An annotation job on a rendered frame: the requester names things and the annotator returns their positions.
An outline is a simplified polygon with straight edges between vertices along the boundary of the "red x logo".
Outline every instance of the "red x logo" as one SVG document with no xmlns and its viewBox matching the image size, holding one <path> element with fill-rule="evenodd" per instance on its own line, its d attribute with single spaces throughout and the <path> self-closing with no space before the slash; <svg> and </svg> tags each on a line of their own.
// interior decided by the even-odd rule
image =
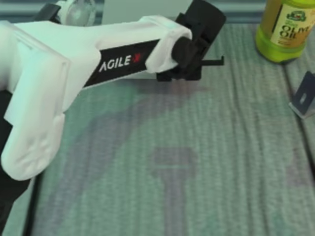
<svg viewBox="0 0 315 236">
<path fill-rule="evenodd" d="M 140 58 L 141 58 L 141 54 L 136 53 L 135 55 L 133 55 L 132 62 L 134 62 L 134 63 L 139 62 Z"/>
</svg>

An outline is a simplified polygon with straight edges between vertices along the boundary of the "brand logo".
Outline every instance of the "brand logo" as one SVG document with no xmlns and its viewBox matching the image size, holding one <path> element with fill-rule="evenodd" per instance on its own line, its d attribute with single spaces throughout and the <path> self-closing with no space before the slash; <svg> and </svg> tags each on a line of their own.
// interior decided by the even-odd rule
<svg viewBox="0 0 315 236">
<path fill-rule="evenodd" d="M 304 11 L 292 11 L 291 14 L 286 16 L 289 20 L 293 21 L 306 21 L 306 16 Z"/>
<path fill-rule="evenodd" d="M 99 72 L 101 71 L 107 71 L 107 70 L 111 70 L 114 68 L 119 68 L 119 67 L 125 67 L 128 66 L 132 63 L 137 63 L 139 62 L 141 59 L 141 54 L 140 53 L 136 53 L 133 56 L 132 55 L 128 55 L 125 57 L 119 57 L 116 59 L 110 59 L 109 61 L 104 61 L 102 66 L 99 69 Z"/>
</svg>

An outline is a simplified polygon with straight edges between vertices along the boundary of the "green logo on label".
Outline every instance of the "green logo on label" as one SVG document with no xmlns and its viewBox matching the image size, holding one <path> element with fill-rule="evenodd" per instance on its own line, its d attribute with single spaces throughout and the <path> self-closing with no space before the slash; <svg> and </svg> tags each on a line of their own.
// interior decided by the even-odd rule
<svg viewBox="0 0 315 236">
<path fill-rule="evenodd" d="M 304 11 L 292 11 L 291 14 L 286 16 L 289 20 L 293 21 L 306 21 L 306 16 Z"/>
</svg>

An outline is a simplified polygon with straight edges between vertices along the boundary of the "plastic bottle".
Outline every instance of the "plastic bottle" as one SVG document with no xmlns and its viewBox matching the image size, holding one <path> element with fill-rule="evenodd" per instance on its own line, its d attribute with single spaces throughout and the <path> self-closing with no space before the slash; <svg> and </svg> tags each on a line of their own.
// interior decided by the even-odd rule
<svg viewBox="0 0 315 236">
<path fill-rule="evenodd" d="M 303 53 L 314 24 L 315 0 L 267 0 L 256 48 L 269 61 L 290 62 Z"/>
</svg>

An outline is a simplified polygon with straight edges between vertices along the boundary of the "wood grain surface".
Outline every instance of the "wood grain surface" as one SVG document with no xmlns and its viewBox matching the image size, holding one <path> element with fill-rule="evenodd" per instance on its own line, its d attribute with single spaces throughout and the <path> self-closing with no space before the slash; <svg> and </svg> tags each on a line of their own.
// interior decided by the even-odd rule
<svg viewBox="0 0 315 236">
<path fill-rule="evenodd" d="M 255 28 L 226 25 L 207 55 L 225 55 L 225 66 L 204 68 L 200 82 L 83 91 L 45 172 L 32 235 L 312 235 L 314 180 L 288 107 L 290 68 L 257 54 Z"/>
</svg>

